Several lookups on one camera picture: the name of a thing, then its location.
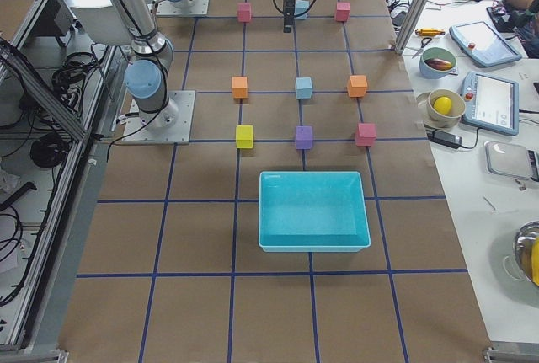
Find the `upper teach pendant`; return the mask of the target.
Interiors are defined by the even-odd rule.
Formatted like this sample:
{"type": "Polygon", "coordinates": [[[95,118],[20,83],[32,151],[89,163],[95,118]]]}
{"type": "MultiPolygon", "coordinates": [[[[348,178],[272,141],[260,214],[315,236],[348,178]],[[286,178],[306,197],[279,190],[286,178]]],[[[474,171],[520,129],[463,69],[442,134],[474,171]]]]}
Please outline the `upper teach pendant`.
{"type": "Polygon", "coordinates": [[[480,67],[519,61],[522,55],[496,29],[484,21],[449,28],[451,38],[480,67]]]}

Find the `blue bowl with fruit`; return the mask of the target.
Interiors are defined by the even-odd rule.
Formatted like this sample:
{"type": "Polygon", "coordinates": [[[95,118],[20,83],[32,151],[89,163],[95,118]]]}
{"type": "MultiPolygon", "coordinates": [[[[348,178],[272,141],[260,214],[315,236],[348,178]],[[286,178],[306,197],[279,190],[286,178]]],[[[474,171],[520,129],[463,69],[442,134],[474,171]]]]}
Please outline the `blue bowl with fruit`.
{"type": "Polygon", "coordinates": [[[419,58],[419,72],[427,79],[440,79],[448,75],[456,66],[455,56],[441,47],[431,47],[423,51],[419,58]]]}

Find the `lower teach pendant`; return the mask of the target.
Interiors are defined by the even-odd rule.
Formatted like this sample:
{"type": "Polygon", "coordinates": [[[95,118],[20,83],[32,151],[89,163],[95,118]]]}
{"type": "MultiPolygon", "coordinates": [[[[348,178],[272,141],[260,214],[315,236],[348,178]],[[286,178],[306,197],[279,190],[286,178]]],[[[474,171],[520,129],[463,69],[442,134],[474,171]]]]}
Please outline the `lower teach pendant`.
{"type": "Polygon", "coordinates": [[[516,81],[469,72],[462,82],[462,123],[506,136],[519,133],[520,86],[516,81]]]}

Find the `black power adapter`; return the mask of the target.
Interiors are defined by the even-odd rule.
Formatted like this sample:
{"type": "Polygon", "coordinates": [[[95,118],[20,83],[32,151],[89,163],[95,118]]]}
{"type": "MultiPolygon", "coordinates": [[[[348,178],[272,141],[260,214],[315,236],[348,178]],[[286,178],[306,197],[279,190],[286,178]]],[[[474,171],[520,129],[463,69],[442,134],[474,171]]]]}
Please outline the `black power adapter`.
{"type": "Polygon", "coordinates": [[[432,130],[427,133],[427,137],[431,142],[444,147],[452,149],[459,149],[462,147],[462,138],[460,136],[445,131],[432,130]]]}

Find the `right purple block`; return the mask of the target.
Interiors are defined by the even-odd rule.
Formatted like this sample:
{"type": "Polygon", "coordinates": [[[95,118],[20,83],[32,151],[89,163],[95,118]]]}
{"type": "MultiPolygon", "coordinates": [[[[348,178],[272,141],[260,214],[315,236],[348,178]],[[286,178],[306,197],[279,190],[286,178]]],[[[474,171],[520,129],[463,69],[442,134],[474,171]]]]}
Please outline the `right purple block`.
{"type": "Polygon", "coordinates": [[[295,129],[295,147],[297,150],[310,150],[313,146],[313,128],[309,125],[299,125],[295,129]]]}

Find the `teach pendant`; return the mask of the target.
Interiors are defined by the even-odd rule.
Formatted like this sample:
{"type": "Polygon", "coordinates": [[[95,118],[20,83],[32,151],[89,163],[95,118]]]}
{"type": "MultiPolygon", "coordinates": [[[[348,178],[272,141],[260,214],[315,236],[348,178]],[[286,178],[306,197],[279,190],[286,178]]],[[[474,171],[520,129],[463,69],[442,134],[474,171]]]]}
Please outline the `teach pendant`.
{"type": "Polygon", "coordinates": [[[496,29],[484,21],[449,28],[451,38],[480,67],[519,61],[522,55],[496,29]]]}
{"type": "Polygon", "coordinates": [[[516,81],[469,72],[462,82],[462,123],[506,136],[519,133],[520,86],[516,81]]]}

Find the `near orange block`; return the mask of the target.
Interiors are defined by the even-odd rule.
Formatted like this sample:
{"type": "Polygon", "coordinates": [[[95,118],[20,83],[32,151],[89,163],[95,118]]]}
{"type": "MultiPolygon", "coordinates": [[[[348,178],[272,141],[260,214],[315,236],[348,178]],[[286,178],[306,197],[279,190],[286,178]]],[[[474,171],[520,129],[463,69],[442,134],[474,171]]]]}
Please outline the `near orange block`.
{"type": "Polygon", "coordinates": [[[235,99],[246,99],[248,97],[248,78],[245,76],[233,76],[231,90],[235,99]]]}

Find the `yellow block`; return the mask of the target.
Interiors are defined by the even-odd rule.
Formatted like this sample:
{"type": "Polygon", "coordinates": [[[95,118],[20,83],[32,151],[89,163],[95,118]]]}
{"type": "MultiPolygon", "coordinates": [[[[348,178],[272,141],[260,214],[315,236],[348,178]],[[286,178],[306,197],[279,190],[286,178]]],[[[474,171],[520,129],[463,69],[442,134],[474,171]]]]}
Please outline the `yellow block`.
{"type": "Polygon", "coordinates": [[[237,125],[235,130],[235,142],[237,149],[252,149],[254,134],[252,125],[237,125]]]}

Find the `near left crimson block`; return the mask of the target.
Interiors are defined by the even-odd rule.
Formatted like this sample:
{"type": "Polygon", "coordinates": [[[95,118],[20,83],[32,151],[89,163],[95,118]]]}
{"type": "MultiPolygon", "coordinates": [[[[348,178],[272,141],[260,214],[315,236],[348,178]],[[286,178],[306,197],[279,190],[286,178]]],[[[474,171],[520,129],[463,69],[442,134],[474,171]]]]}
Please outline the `near left crimson block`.
{"type": "Polygon", "coordinates": [[[252,5],[250,2],[237,4],[237,21],[240,23],[250,23],[252,21],[252,5]]]}

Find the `right pink block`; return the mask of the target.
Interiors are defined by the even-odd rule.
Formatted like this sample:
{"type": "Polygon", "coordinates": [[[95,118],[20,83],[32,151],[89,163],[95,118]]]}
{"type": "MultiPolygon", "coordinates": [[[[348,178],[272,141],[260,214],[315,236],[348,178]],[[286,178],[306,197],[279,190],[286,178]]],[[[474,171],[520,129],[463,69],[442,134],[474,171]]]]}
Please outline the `right pink block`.
{"type": "Polygon", "coordinates": [[[377,139],[376,125],[374,123],[358,123],[355,129],[355,145],[358,147],[371,147],[377,139]]]}

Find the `yellow lemon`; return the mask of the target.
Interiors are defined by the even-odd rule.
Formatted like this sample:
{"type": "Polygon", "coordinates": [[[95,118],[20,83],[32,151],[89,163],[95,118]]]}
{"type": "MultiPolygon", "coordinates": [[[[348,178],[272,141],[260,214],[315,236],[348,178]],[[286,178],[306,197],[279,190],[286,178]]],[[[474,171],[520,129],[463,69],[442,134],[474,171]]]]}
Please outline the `yellow lemon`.
{"type": "Polygon", "coordinates": [[[452,108],[452,100],[448,96],[440,96],[434,100],[432,107],[440,115],[449,115],[452,108]]]}

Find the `teal plastic tray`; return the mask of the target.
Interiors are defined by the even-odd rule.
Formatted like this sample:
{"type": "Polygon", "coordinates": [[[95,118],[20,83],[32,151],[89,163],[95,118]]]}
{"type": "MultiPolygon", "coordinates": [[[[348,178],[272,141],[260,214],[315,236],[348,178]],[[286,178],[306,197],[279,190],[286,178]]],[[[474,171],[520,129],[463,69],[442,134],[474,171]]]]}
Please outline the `teal plastic tray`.
{"type": "Polygon", "coordinates": [[[264,171],[259,246],[265,252],[354,253],[371,246],[357,171],[264,171]]]}

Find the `light blue block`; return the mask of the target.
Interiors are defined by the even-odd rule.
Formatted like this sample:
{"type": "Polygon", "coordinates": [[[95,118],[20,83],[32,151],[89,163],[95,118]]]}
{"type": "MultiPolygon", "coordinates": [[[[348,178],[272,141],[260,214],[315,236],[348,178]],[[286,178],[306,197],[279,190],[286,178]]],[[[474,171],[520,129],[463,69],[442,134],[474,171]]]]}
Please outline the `light blue block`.
{"type": "Polygon", "coordinates": [[[301,20],[306,19],[309,12],[310,4],[311,3],[307,0],[296,0],[294,18],[301,20]]]}
{"type": "Polygon", "coordinates": [[[297,99],[310,99],[313,85],[310,77],[297,77],[295,81],[295,93],[297,99]]]}

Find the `beige bowl with lemon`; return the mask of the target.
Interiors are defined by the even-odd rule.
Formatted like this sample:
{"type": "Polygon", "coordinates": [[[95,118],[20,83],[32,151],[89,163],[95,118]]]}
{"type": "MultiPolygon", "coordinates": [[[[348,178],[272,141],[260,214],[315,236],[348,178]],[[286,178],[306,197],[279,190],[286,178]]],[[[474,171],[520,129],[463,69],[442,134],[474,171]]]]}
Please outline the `beige bowl with lemon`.
{"type": "Polygon", "coordinates": [[[460,121],[465,109],[462,97],[451,90],[436,89],[428,95],[426,110],[433,127],[453,127],[460,121]]]}

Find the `far orange block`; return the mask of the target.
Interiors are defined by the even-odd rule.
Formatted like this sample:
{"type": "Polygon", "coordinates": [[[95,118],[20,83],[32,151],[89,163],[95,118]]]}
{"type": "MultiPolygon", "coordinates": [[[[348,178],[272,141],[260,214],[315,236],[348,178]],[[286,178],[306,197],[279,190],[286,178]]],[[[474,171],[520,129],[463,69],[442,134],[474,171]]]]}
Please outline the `far orange block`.
{"type": "Polygon", "coordinates": [[[351,98],[362,98],[368,90],[368,82],[365,75],[350,75],[347,81],[347,94],[351,98]]]}

